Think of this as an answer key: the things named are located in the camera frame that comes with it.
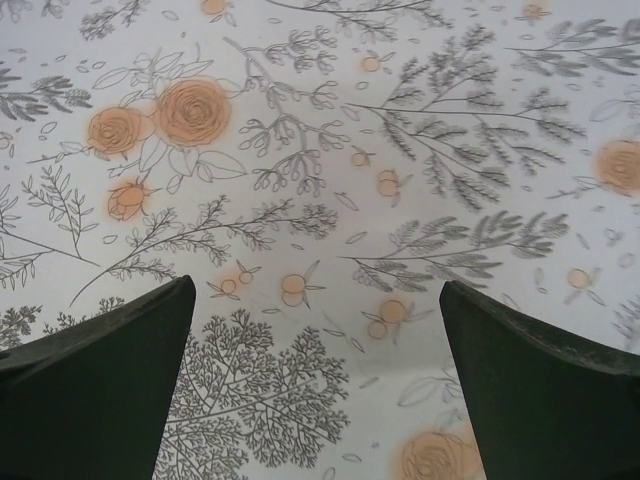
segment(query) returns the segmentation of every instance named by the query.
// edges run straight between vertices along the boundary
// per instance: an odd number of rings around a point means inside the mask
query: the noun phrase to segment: orange berry
[[[282,279],[280,286],[286,293],[298,294],[304,292],[307,288],[307,281],[302,275],[287,275]]]
[[[375,338],[376,340],[382,340],[389,333],[389,329],[382,322],[376,322],[375,320],[369,324],[367,328],[367,333],[371,338]]]
[[[360,62],[360,66],[365,72],[375,72],[380,68],[380,60],[374,57],[366,57]]]
[[[234,280],[225,280],[220,284],[220,290],[229,294],[236,291],[236,282]]]
[[[395,197],[400,192],[398,182],[382,180],[378,183],[378,193],[383,197]]]
[[[584,270],[579,270],[574,268],[569,271],[569,275],[567,275],[567,282],[573,288],[577,288],[579,290],[584,290],[585,288],[589,288],[591,285],[591,277]]]
[[[407,307],[397,300],[387,300],[380,306],[378,313],[387,323],[400,323],[407,317]]]
[[[299,293],[289,293],[282,292],[282,301],[285,305],[289,307],[297,307],[298,305],[302,305],[304,302],[304,296],[302,292]]]
[[[240,277],[238,278],[238,280],[240,280],[240,283],[242,283],[244,285],[248,285],[251,282],[253,282],[253,273],[251,273],[251,272],[242,272],[240,274]]]

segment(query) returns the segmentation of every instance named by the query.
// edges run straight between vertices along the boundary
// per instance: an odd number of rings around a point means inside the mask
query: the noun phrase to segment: rose illustration
[[[194,147],[218,138],[230,115],[231,103],[215,81],[185,80],[158,100],[156,124],[170,143]]]
[[[139,111],[108,108],[91,119],[87,143],[105,155],[126,153],[152,133],[153,124]]]
[[[478,451],[455,435],[428,432],[402,450],[398,480],[471,480],[481,473]]]
[[[144,213],[142,207],[151,193],[141,183],[128,183],[113,190],[109,197],[109,216],[114,220],[126,221],[140,211]]]
[[[622,195],[640,191],[640,144],[610,142],[596,156],[595,170],[605,185]]]

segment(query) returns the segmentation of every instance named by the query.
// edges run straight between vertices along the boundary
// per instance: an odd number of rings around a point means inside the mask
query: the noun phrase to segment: black plastic part
[[[458,282],[440,306],[488,480],[640,479],[640,357]]]
[[[183,277],[3,352],[0,479],[151,479],[194,304]]]

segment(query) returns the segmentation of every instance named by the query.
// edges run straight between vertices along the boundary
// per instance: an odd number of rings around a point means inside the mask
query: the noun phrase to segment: floral wallpaper
[[[0,0],[0,350],[189,274],[157,480],[484,478],[445,280],[640,353],[634,7]]]

